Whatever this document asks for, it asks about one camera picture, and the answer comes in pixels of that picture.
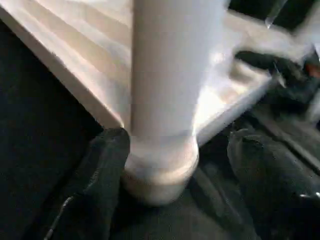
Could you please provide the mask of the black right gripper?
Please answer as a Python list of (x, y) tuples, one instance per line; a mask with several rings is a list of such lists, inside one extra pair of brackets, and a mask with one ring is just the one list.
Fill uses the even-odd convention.
[(320, 61), (307, 59), (302, 65), (288, 59), (267, 53), (240, 50), (236, 59), (254, 68), (277, 73), (283, 83), (271, 90), (271, 98), (286, 104), (307, 105), (320, 88)]

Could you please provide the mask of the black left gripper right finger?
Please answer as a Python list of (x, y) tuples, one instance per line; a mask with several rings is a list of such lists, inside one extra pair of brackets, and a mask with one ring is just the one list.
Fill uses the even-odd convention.
[(227, 155), (261, 239), (320, 238), (320, 177), (284, 144), (240, 129), (230, 134)]

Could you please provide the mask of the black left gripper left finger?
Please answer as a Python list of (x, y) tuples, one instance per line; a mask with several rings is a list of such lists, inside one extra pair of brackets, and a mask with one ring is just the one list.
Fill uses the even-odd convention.
[(55, 209), (45, 240), (107, 240), (130, 152), (123, 128), (109, 128), (89, 144)]

